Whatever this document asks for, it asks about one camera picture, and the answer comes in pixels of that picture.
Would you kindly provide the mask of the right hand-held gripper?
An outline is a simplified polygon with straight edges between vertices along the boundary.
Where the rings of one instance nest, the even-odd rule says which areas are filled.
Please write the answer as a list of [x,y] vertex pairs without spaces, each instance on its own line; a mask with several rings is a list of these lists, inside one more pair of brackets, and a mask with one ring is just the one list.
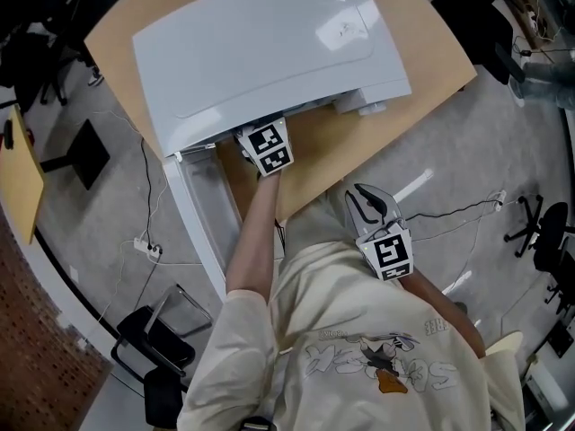
[[355,183],[344,197],[356,245],[377,278],[390,281],[411,274],[411,232],[393,196],[375,186]]

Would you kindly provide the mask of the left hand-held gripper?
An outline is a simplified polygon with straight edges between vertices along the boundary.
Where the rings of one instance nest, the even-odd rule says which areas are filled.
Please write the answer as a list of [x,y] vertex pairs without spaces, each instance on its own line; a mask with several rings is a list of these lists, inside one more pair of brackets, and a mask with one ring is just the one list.
[[234,132],[234,137],[242,147],[243,155],[264,177],[285,169],[294,161],[284,117],[243,126]]

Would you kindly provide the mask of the white microwave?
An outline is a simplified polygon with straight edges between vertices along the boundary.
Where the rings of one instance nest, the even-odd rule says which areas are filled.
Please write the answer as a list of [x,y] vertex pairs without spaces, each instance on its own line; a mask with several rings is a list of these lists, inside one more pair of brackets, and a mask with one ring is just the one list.
[[411,93],[375,0],[197,0],[133,47],[166,178],[219,296],[240,216],[217,142],[322,105],[376,113]]

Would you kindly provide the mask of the person's right forearm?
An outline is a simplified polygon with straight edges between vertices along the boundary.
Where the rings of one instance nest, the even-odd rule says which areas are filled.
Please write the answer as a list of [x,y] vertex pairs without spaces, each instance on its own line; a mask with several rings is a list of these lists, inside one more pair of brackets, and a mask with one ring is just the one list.
[[444,320],[455,328],[478,358],[486,356],[482,336],[471,320],[417,269],[414,269],[409,276],[400,277],[399,282],[407,292],[430,304]]

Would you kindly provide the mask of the person's left forearm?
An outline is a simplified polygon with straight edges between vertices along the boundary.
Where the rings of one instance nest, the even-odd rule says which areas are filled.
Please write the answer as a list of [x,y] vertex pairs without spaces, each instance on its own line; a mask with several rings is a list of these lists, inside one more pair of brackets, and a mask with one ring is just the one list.
[[274,269],[280,172],[261,177],[226,270],[226,292],[249,290],[268,301]]

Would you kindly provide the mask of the white flat bar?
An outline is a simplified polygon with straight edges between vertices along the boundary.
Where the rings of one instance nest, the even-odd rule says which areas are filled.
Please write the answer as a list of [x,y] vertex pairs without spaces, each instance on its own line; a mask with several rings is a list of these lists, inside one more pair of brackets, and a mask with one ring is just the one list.
[[434,172],[432,169],[426,169],[420,176],[416,179],[408,183],[403,189],[399,190],[396,194],[393,195],[394,200],[397,203],[402,202],[411,194],[413,194],[416,190],[420,187],[425,185],[429,180],[431,180],[434,176]]

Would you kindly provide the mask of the person's cream printed shirt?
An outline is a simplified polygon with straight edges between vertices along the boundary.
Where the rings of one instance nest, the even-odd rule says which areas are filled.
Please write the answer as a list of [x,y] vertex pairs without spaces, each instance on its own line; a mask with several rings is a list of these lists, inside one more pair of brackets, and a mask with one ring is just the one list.
[[286,225],[269,297],[226,297],[178,431],[525,431],[516,358],[477,356],[431,304],[372,274],[327,197]]

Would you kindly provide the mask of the black desk base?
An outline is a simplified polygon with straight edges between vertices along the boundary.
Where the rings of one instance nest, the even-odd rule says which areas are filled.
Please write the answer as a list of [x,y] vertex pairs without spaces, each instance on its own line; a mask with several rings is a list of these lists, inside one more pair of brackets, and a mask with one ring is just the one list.
[[110,154],[96,133],[93,124],[86,119],[66,154],[40,163],[44,172],[72,167],[86,190],[95,183],[110,160]]

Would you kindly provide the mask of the black office chair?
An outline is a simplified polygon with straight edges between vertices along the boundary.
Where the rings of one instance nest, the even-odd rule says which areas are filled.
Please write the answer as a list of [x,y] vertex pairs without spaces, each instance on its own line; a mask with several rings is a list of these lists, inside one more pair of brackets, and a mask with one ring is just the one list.
[[74,60],[89,62],[84,40],[97,22],[85,15],[49,16],[36,21],[0,17],[0,86],[12,88],[14,102],[26,112],[52,88],[60,104],[67,98],[60,71]]
[[525,81],[525,73],[512,57],[513,28],[493,5],[496,0],[432,0],[465,54],[506,85]]
[[517,258],[521,258],[527,249],[535,250],[535,269],[548,273],[555,283],[547,287],[551,295],[544,302],[550,303],[558,295],[556,314],[568,313],[575,305],[575,257],[568,251],[570,236],[575,239],[575,225],[568,223],[569,208],[566,202],[551,205],[541,215],[544,198],[537,194],[535,200],[535,211],[532,211],[525,196],[517,199],[525,210],[526,226],[517,233],[506,233],[503,241],[525,239],[520,249],[515,251]]

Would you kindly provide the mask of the small wooden desk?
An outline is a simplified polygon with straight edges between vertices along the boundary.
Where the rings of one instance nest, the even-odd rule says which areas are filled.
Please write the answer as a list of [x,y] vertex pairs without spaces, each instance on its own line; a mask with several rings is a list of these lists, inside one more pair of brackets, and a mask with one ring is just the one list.
[[9,108],[0,146],[0,203],[14,235],[33,241],[45,176],[17,105]]

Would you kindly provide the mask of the black metal-frame chair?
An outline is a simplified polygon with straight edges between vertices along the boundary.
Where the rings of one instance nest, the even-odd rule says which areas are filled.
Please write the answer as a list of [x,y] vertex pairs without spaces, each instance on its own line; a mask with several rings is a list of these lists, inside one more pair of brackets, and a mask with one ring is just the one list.
[[[204,321],[190,330],[177,330],[166,322],[162,313],[168,303],[186,302],[199,312]],[[188,390],[184,384],[185,368],[196,357],[196,350],[186,338],[212,328],[211,315],[180,285],[168,287],[159,301],[143,305],[120,322],[119,337],[111,349],[111,358],[144,389],[146,423],[154,428],[175,429],[183,407],[183,394]],[[154,365],[145,375],[140,375],[119,355],[120,347],[133,347]]]

